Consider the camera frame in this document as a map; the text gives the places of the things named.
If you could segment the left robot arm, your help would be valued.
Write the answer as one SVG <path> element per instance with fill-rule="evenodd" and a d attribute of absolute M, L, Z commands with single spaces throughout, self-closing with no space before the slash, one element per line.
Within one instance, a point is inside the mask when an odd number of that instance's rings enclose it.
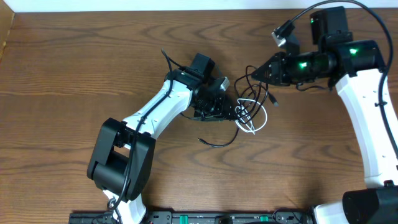
<path fill-rule="evenodd" d="M 92 223 L 140 223 L 147 213 L 142 191 L 150 177 L 157 138 L 188 108 L 195 121 L 234 121 L 237 114 L 226 94 L 227 77 L 213 77 L 215 63 L 196 54 L 189 66 L 170 68 L 159 92 L 140 110 L 101 126 L 87 176 L 108 198 L 108 211 Z"/>

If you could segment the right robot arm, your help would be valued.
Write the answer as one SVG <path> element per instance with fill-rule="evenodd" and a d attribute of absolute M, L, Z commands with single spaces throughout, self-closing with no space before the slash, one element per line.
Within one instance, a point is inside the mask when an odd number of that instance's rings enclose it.
<path fill-rule="evenodd" d="M 384 61 L 374 40 L 354 40 L 345 9 L 306 9 L 315 52 L 301 53 L 288 20 L 272 36 L 280 48 L 252 73 L 260 82 L 289 86 L 328 79 L 342 99 L 358 140 L 364 190 L 346 192 L 338 202 L 312 208 L 306 223 L 397 222 L 397 115 L 390 98 Z"/>

